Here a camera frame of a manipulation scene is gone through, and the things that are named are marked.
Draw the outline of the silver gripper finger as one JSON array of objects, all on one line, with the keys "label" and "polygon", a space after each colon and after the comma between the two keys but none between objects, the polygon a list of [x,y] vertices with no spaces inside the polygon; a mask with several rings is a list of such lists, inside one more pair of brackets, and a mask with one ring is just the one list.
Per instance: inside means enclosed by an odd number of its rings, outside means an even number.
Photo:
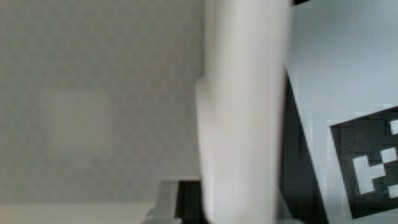
[{"label": "silver gripper finger", "polygon": [[176,216],[178,187],[176,180],[160,182],[154,208],[146,214],[142,224],[183,224],[183,220]]}]

